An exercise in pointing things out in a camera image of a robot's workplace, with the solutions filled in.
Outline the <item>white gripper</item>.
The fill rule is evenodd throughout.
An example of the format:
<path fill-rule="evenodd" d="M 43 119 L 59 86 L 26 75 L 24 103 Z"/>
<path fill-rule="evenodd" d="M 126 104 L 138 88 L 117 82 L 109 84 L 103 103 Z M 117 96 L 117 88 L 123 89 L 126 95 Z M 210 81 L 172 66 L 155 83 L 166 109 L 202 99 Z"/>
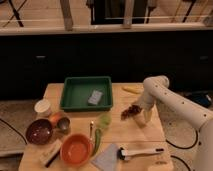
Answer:
<path fill-rule="evenodd" d="M 155 98 L 150 94 L 143 93 L 136 101 L 135 104 L 139 106 L 141 109 L 144 109 L 144 119 L 145 123 L 148 123 L 152 117 L 152 108 L 155 103 Z"/>

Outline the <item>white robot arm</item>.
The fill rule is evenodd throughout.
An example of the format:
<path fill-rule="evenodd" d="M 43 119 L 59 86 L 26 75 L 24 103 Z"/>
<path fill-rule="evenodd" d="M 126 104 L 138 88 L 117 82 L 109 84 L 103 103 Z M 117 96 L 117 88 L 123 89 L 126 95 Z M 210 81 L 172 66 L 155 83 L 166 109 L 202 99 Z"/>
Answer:
<path fill-rule="evenodd" d="M 184 118 L 200 133 L 194 170 L 213 171 L 213 111 L 174 93 L 168 87 L 169 79 L 164 75 L 145 78 L 143 92 L 134 105 L 150 111 L 158 99 Z"/>

